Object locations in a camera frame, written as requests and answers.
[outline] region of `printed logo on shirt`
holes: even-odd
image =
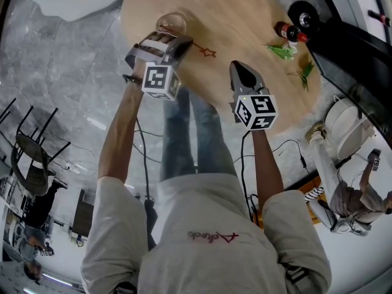
[[[194,231],[189,231],[188,236],[191,237],[194,241],[197,238],[201,239],[207,239],[210,244],[212,244],[215,240],[217,239],[224,239],[226,243],[230,244],[235,238],[239,237],[238,234],[233,233],[231,235],[222,235],[218,232],[215,232],[215,234],[210,234],[210,233],[201,233],[201,232],[194,232]]]

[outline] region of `black disc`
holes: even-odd
[[[294,2],[288,10],[288,17],[308,38],[311,38],[319,30],[319,14],[315,7],[306,1]]]

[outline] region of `person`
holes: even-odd
[[[328,155],[325,146],[325,130],[322,122],[317,122],[306,134],[317,171],[320,175],[329,209],[346,218],[355,232],[365,236],[371,224],[383,214],[392,212],[392,192],[382,199],[369,183],[377,152],[367,157],[367,165],[362,174],[360,189],[356,190],[340,179],[339,172]]]
[[[34,281],[39,281],[42,277],[42,267],[36,261],[36,257],[39,251],[47,249],[43,229],[53,206],[55,195],[60,188],[66,189],[67,185],[54,178],[46,195],[35,197],[34,204],[24,219],[24,234],[15,243],[15,248],[24,261],[24,273]]]
[[[159,33],[152,38],[170,41]],[[109,294],[127,284],[129,293],[326,293],[329,261],[303,194],[284,192],[266,133],[252,133],[263,232],[249,219],[216,109],[184,87],[175,102],[164,102],[156,205],[156,227],[162,228],[157,246],[148,251],[145,210],[124,186],[143,97],[138,80],[144,70],[145,62],[137,59],[135,82],[127,84],[100,155],[92,227],[81,266],[85,291]],[[197,168],[190,151],[191,102]]]

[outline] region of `red star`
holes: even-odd
[[[200,52],[204,54],[204,57],[212,56],[212,57],[216,58],[216,55],[215,55],[216,51],[212,51],[208,48],[205,48],[205,49],[200,49]]]

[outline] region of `bottle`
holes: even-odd
[[[368,14],[370,17],[375,18],[376,20],[380,21],[380,22],[383,23],[385,26],[392,27],[392,21],[391,21],[391,19],[388,18],[388,17],[386,17],[384,14],[378,14],[378,13],[375,13],[374,11],[372,11],[372,10],[369,10],[369,11],[367,12],[367,14]]]
[[[276,34],[291,42],[307,42],[307,35],[294,25],[278,22],[275,26]]]

